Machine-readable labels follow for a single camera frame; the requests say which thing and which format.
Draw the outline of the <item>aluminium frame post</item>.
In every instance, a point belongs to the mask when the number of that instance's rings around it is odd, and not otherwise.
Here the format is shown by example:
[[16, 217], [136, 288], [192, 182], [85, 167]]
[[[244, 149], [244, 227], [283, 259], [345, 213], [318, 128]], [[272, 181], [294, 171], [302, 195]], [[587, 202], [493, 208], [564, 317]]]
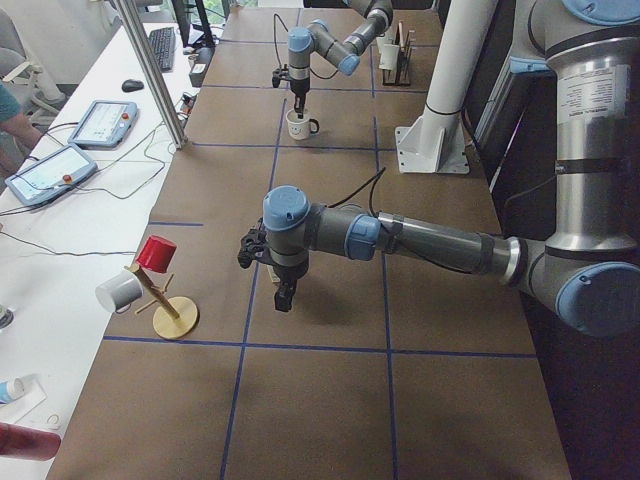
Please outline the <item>aluminium frame post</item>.
[[115, 0], [114, 4], [172, 142], [177, 150], [181, 150], [187, 142], [187, 137], [137, 13], [135, 2]]

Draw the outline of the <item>red bottle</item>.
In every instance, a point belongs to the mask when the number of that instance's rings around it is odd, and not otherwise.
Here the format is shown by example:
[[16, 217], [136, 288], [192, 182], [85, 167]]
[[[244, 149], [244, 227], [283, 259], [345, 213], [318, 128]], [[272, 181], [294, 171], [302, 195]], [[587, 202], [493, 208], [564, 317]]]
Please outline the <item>red bottle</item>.
[[13, 424], [1, 424], [1, 455], [9, 458], [45, 461], [53, 458], [61, 445], [61, 437]]

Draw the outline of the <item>wooden mug tree stand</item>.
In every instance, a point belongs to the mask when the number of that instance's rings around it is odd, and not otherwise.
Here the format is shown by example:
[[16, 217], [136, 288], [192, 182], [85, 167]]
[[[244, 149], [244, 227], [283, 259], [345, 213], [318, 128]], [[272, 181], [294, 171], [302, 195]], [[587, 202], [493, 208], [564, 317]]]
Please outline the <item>wooden mug tree stand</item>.
[[153, 297], [151, 301], [135, 310], [134, 313], [139, 315], [144, 310], [157, 306], [153, 315], [153, 328], [158, 336], [167, 340], [175, 340], [195, 328], [199, 320], [199, 310], [196, 303], [191, 298], [184, 296], [166, 297], [168, 287], [175, 276], [174, 273], [170, 273], [165, 284], [158, 287], [137, 262], [127, 267], [127, 270]]

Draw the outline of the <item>lower teach pendant tablet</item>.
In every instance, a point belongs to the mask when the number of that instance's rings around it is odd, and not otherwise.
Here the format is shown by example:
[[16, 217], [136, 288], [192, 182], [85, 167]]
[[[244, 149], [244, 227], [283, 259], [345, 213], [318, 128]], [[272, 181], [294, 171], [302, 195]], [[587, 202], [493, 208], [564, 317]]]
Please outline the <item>lower teach pendant tablet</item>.
[[76, 145], [67, 145], [5, 180], [24, 206], [49, 203], [97, 171], [96, 162]]

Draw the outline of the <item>black keyboard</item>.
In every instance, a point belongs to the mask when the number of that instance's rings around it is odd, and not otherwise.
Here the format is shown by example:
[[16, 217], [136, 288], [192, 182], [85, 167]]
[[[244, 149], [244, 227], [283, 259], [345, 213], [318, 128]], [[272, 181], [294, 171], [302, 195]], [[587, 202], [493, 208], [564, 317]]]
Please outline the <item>black keyboard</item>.
[[148, 34], [148, 41], [162, 72], [173, 69], [175, 57], [176, 36], [172, 27], [152, 30]]

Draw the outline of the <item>red cup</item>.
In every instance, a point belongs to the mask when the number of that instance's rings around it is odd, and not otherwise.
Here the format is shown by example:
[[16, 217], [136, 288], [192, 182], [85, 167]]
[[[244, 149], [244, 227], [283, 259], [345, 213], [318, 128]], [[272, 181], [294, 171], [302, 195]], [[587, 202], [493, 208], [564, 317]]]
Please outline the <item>red cup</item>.
[[166, 273], [177, 245], [166, 238], [151, 235], [147, 238], [136, 262], [144, 269]]

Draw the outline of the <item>upper teach pendant tablet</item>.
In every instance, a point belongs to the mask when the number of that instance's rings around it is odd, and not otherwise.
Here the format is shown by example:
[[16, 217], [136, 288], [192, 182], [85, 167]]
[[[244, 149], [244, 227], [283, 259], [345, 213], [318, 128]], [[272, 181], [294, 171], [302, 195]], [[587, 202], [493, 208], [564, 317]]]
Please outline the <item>upper teach pendant tablet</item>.
[[82, 149], [117, 148], [138, 117], [138, 106], [127, 101], [93, 101], [68, 139]]

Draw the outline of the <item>white blue tube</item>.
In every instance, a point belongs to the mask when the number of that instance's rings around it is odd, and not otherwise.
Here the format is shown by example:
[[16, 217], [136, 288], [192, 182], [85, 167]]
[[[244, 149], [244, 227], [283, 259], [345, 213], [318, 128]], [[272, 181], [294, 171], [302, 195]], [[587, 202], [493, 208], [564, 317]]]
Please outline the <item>white blue tube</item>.
[[10, 404], [25, 395], [25, 386], [20, 378], [12, 378], [0, 384], [0, 404]]

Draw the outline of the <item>teach pendant tablet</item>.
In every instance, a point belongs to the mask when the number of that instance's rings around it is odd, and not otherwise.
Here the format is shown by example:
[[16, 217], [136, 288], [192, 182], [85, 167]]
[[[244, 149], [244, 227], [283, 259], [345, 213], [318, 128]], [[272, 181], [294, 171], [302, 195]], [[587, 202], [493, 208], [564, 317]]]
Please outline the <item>teach pendant tablet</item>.
[[97, 171], [96, 162], [76, 145], [67, 145], [5, 180], [24, 206], [49, 203]]
[[138, 117], [138, 106], [127, 101], [93, 101], [68, 139], [82, 149], [117, 148]]

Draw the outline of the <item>white smiley face mug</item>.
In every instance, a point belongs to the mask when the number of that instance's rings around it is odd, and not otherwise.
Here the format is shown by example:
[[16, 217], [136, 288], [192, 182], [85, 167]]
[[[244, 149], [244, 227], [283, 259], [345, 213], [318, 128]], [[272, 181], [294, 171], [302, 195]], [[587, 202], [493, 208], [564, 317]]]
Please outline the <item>white smiley face mug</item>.
[[319, 122], [307, 110], [299, 114], [295, 109], [290, 109], [286, 114], [286, 122], [289, 136], [296, 141], [309, 139], [320, 130]]

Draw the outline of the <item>black computer mouse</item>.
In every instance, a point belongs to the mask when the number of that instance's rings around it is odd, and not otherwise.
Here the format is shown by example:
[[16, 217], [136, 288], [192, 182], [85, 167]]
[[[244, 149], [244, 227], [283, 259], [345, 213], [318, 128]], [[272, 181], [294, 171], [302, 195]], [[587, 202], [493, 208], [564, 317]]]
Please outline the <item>black computer mouse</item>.
[[144, 83], [140, 80], [127, 79], [122, 82], [121, 90], [124, 93], [132, 93], [135, 91], [142, 90], [144, 88]]

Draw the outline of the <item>white cup on tree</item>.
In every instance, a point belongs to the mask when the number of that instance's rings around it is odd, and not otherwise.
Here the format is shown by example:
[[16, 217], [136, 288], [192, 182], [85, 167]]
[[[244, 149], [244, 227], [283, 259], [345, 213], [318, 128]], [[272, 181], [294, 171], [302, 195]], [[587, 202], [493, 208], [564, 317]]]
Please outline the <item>white cup on tree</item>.
[[116, 276], [98, 285], [95, 295], [106, 311], [114, 313], [141, 298], [143, 288], [131, 271], [122, 270]]

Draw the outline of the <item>white ribbed mug right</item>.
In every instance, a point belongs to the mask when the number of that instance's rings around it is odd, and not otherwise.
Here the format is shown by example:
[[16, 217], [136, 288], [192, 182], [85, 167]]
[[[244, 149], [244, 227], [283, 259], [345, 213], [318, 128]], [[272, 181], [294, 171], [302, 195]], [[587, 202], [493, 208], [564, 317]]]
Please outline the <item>white ribbed mug right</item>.
[[396, 44], [379, 44], [378, 68], [385, 71], [393, 71], [397, 68], [400, 46]]

